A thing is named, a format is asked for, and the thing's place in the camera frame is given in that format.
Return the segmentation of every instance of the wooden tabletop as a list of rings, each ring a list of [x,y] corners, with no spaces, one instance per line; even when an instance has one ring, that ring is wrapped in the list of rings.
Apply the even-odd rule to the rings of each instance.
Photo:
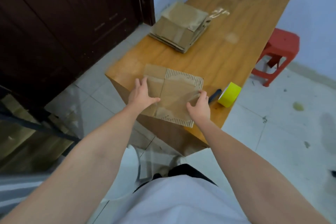
[[[147,63],[204,78],[208,96],[229,82],[243,87],[289,0],[188,0],[186,3],[215,17],[185,54],[146,36],[106,75],[127,90],[141,78]],[[228,10],[227,13],[215,11]],[[210,104],[211,120],[222,127],[231,108]],[[205,141],[199,128],[185,127]]]

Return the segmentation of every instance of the tape roll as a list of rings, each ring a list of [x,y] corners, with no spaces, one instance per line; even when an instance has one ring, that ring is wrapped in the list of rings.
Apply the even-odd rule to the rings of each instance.
[[[218,103],[225,107],[230,107],[238,97],[241,90],[241,87],[234,84],[233,82],[230,82],[225,90],[223,90],[221,96],[218,99]]]

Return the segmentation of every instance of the person's left hand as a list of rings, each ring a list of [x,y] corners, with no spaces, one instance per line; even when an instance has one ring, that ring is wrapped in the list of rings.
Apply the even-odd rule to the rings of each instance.
[[[151,98],[148,96],[147,77],[144,77],[141,82],[138,78],[135,79],[134,89],[128,97],[128,106],[141,113],[151,104],[159,102],[160,98]]]

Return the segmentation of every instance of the flattened cardboard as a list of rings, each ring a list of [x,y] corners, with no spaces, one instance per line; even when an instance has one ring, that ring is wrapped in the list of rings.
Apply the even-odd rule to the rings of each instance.
[[[148,94],[161,101],[146,108],[141,114],[166,120],[186,127],[193,127],[187,111],[187,102],[194,103],[203,87],[203,78],[166,67],[147,64]]]
[[[161,18],[149,35],[185,53],[202,35],[210,21],[208,13],[176,2],[162,12]]]

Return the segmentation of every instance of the dark brown door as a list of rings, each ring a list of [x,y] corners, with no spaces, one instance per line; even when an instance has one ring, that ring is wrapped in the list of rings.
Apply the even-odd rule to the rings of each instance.
[[[80,72],[23,0],[0,0],[0,85],[44,105]]]
[[[138,0],[25,0],[73,59],[87,69],[139,24]]]

